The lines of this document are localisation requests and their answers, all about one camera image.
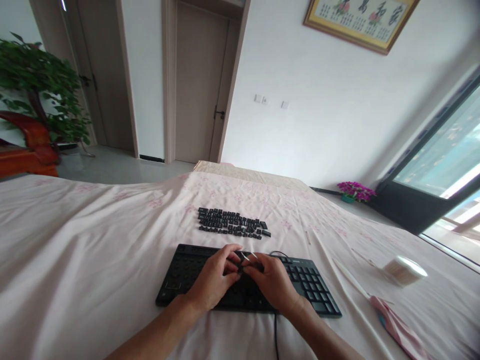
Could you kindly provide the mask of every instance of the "cotton swab container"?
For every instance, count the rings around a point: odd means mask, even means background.
[[[406,287],[428,276],[427,272],[420,265],[404,256],[396,256],[385,265],[383,271],[402,287]]]

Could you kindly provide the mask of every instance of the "keyboard cable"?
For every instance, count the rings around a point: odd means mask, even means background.
[[[282,254],[283,256],[285,257],[289,257],[287,254],[285,254],[284,252],[281,252],[281,251],[272,251],[269,255],[272,255],[273,253],[279,253],[279,254]],[[278,344],[278,339],[277,339],[277,313],[275,313],[274,315],[274,320],[273,320],[273,333],[274,333],[274,336],[275,336],[275,353],[276,353],[276,360],[280,360],[279,358],[279,344]]]

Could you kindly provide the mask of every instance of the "hand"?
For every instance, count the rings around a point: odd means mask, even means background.
[[[240,279],[238,267],[227,259],[240,263],[240,258],[234,251],[241,248],[238,244],[225,245],[208,258],[195,283],[186,293],[193,306],[204,312],[213,309],[227,290]]]
[[[243,271],[256,282],[268,302],[285,315],[285,313],[296,307],[302,297],[295,290],[284,265],[278,257],[271,257],[258,252],[255,255],[258,259],[253,255],[250,255],[248,258],[252,263],[260,261],[263,265],[263,273],[254,266],[249,266],[251,263],[247,260],[244,260],[242,263],[242,266],[244,266]]]

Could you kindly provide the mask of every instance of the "white wall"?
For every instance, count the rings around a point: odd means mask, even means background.
[[[29,0],[0,0],[0,39],[16,40],[10,32],[27,43],[42,41]]]
[[[480,4],[421,0],[384,56],[303,26],[309,3],[251,1],[221,161],[324,189],[370,185],[379,156],[478,36]]]
[[[140,155],[165,158],[161,0],[121,0]]]

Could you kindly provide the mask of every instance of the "tiled floor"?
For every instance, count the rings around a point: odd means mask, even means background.
[[[339,195],[331,195],[323,192],[319,192],[318,194],[352,214],[376,221],[377,223],[386,224],[386,225],[390,225],[397,228],[400,227],[390,219],[380,215],[378,212],[376,212],[375,210],[373,210],[372,208],[368,207],[363,203],[360,203],[360,202],[346,203],[342,201],[342,198]]]
[[[61,178],[100,184],[160,183],[191,172],[195,164],[174,161],[171,164],[140,160],[133,153],[107,146],[91,146],[87,149],[96,157],[87,156],[82,150],[65,151],[62,163],[57,167]]]

